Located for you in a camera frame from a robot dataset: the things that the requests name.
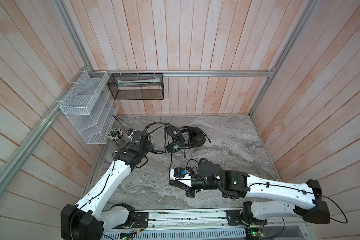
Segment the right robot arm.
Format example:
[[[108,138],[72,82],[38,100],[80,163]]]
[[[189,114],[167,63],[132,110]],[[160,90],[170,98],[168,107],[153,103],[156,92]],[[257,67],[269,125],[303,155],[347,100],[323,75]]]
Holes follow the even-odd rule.
[[[238,171],[226,171],[220,165],[199,160],[197,167],[177,167],[169,171],[170,186],[194,198],[198,190],[219,190],[222,197],[263,198],[265,202],[245,202],[241,211],[244,225],[265,222],[275,217],[300,217],[313,224],[325,225],[331,221],[328,205],[323,201],[322,188],[317,180],[290,184],[267,180]]]

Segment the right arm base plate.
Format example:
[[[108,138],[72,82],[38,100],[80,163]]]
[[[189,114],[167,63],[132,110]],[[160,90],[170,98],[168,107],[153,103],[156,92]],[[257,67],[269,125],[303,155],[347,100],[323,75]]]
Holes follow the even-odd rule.
[[[244,210],[226,210],[226,217],[229,226],[267,225],[267,220],[256,219],[252,213],[246,213]]]

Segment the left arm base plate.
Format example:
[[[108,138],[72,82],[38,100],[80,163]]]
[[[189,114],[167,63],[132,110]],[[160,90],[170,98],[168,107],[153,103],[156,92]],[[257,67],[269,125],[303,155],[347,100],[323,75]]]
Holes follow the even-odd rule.
[[[145,229],[148,227],[149,213],[130,213],[124,224],[117,226],[118,229]]]

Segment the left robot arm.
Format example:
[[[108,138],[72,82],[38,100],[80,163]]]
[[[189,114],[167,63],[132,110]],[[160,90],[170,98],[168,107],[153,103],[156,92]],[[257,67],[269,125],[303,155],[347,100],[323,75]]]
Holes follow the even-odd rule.
[[[75,205],[67,204],[61,211],[61,237],[64,240],[99,240],[103,234],[117,226],[131,226],[135,209],[117,204],[108,211],[104,207],[120,183],[154,149],[144,131],[134,131],[131,140],[113,153],[113,163],[95,186]]]

